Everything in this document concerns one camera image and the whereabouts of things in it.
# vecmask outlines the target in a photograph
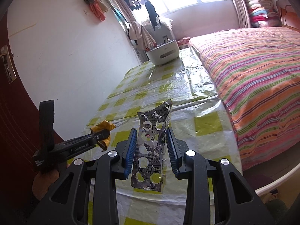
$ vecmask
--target white appliance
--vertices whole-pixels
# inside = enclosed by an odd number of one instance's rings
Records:
[[[146,54],[152,63],[162,65],[179,56],[179,47],[176,40],[171,40],[153,48],[146,52]]]
[[[155,28],[155,31],[152,27],[152,24],[144,25],[144,28],[149,32],[149,34],[153,37],[156,43],[162,44],[164,40],[170,39],[175,40],[175,35],[173,31],[170,31],[167,26],[161,24],[161,28]]]

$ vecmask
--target dark red door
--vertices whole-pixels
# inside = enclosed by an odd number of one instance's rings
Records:
[[[8,41],[7,13],[0,21],[0,48],[4,45],[8,45],[17,78],[9,84],[4,66],[0,65],[0,190],[15,207],[21,207],[36,175],[31,157],[40,146],[39,112],[13,63]],[[55,133],[55,142],[61,141]]]

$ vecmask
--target plastic tablecloth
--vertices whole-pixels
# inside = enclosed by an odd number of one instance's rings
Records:
[[[188,147],[205,158],[229,159],[242,172],[235,135],[227,112],[212,83],[192,48],[180,51],[178,59],[155,66],[150,61],[130,69],[121,83],[99,107],[85,126],[103,120],[113,122],[117,128],[111,132],[107,151],[128,138],[131,128],[139,128],[137,112],[149,111],[167,99],[173,102],[170,126],[176,138],[186,141]],[[106,152],[95,147],[81,155],[86,161],[98,159]],[[187,180],[177,180],[171,170],[168,152],[165,155],[166,174],[162,193],[135,189],[131,176],[125,181],[116,180],[117,205],[120,224],[167,225],[182,224],[185,212]],[[212,183],[209,181],[211,223],[214,222]],[[88,221],[92,223],[92,195],[89,202]]]

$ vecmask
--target striped bedsheet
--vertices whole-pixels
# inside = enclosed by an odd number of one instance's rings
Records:
[[[227,107],[243,170],[300,140],[300,33],[285,27],[190,39]]]

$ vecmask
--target silver screw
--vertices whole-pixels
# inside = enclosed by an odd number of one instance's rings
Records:
[[[75,165],[81,165],[83,163],[83,161],[82,161],[82,159],[76,159],[75,161],[74,161],[74,164]]]
[[[190,156],[190,157],[193,157],[194,155],[196,155],[196,152],[194,152],[194,151],[192,151],[192,150],[188,150],[188,151],[186,152],[186,154],[187,154],[188,156]]]
[[[229,164],[229,160],[223,158],[223,159],[221,159],[221,163],[222,163],[223,165],[228,165],[228,164]]]
[[[110,151],[110,152],[108,153],[108,155],[109,155],[110,157],[115,157],[117,154],[118,154],[118,153],[117,153],[116,151]]]

